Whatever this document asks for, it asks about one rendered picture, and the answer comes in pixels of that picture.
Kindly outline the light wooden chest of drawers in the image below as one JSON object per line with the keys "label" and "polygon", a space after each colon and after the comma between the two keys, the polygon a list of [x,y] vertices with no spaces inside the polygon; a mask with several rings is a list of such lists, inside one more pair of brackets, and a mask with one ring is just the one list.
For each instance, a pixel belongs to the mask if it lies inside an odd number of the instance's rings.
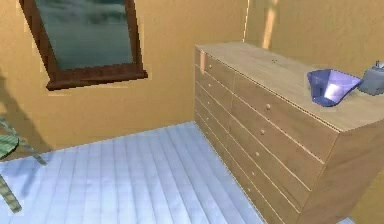
{"label": "light wooden chest of drawers", "polygon": [[194,67],[195,121],[266,224],[338,224],[384,169],[384,94],[322,107],[309,66],[243,42]]}

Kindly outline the brown framed window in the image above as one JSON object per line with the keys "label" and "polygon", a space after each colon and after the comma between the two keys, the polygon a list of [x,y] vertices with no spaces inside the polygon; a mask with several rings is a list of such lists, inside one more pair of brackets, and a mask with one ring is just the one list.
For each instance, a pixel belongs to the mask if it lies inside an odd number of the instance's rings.
{"label": "brown framed window", "polygon": [[135,0],[18,0],[50,91],[145,79]]}

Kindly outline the blue square bowl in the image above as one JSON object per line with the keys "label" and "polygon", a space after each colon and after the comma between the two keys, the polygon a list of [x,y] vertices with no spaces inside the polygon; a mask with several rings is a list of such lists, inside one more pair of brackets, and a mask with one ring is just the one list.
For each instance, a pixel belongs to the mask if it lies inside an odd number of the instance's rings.
{"label": "blue square bowl", "polygon": [[307,74],[307,79],[312,101],[323,107],[338,105],[363,82],[358,77],[334,69],[311,71]]}

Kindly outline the green striped chair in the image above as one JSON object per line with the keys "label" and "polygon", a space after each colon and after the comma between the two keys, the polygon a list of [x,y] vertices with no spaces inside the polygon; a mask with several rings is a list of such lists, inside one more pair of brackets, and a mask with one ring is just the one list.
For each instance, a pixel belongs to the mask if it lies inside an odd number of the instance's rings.
{"label": "green striped chair", "polygon": [[[35,151],[35,149],[22,138],[15,128],[2,116],[0,116],[0,127],[6,134],[0,134],[0,160],[11,155],[19,146],[28,151],[41,165],[46,166],[47,162]],[[22,206],[13,194],[5,179],[0,175],[0,195],[13,213],[22,210]]]}

